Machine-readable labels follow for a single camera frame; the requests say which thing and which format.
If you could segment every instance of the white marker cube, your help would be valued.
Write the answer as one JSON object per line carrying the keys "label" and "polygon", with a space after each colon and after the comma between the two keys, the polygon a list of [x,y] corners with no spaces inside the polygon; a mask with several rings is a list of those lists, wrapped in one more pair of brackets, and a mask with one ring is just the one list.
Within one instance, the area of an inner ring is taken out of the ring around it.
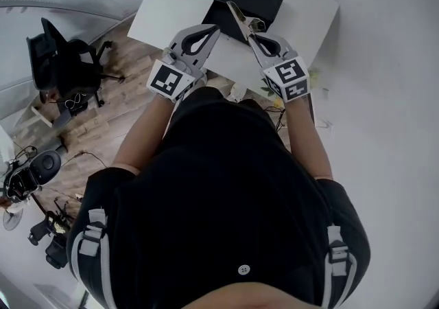
{"label": "white marker cube", "polygon": [[265,69],[262,74],[270,89],[284,102],[291,102],[311,91],[307,66],[300,56]]}
{"label": "white marker cube", "polygon": [[195,78],[174,66],[156,60],[146,87],[162,97],[177,102],[192,86]]}

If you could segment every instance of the white button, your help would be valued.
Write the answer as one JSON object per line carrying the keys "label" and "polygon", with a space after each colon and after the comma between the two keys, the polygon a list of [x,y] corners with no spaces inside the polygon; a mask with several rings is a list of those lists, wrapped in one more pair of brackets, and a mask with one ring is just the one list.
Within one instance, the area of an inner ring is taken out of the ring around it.
{"label": "white button", "polygon": [[240,275],[247,275],[250,272],[250,267],[248,265],[241,265],[238,268],[238,273]]}

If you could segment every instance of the sleeve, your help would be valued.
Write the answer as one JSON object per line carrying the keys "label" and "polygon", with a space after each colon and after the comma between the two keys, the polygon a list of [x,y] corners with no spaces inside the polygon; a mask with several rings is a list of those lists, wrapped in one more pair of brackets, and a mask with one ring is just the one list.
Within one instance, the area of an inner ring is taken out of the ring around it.
{"label": "sleeve", "polygon": [[333,222],[341,227],[343,241],[357,260],[357,272],[348,296],[363,279],[370,263],[370,245],[358,214],[343,186],[331,180],[318,180],[331,209]]}
{"label": "sleeve", "polygon": [[103,208],[108,214],[112,205],[114,190],[122,183],[130,181],[134,177],[135,175],[133,173],[121,168],[106,168],[88,178],[81,208],[67,240],[67,258],[69,264],[71,263],[73,242],[79,232],[82,232],[89,222],[88,211]]}

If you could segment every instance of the open black box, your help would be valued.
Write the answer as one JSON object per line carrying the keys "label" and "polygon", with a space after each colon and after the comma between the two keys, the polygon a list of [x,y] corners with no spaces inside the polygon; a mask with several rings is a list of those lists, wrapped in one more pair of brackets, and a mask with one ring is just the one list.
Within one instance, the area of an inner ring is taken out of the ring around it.
{"label": "open black box", "polygon": [[213,0],[213,4],[203,23],[219,25],[221,32],[248,44],[233,17],[232,12],[227,6],[227,1],[233,1],[245,16],[258,17],[265,22],[265,28],[274,22],[283,0]]}

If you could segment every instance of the white table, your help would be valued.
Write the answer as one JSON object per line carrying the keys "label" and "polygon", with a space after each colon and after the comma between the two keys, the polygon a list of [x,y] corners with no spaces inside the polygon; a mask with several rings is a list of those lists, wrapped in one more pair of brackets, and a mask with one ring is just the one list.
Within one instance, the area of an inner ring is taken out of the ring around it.
{"label": "white table", "polygon": [[[213,0],[143,0],[128,36],[163,49],[187,27],[203,22]],[[283,36],[309,67],[338,4],[334,0],[283,0],[269,32]],[[204,67],[267,97],[249,46],[222,34]]]}

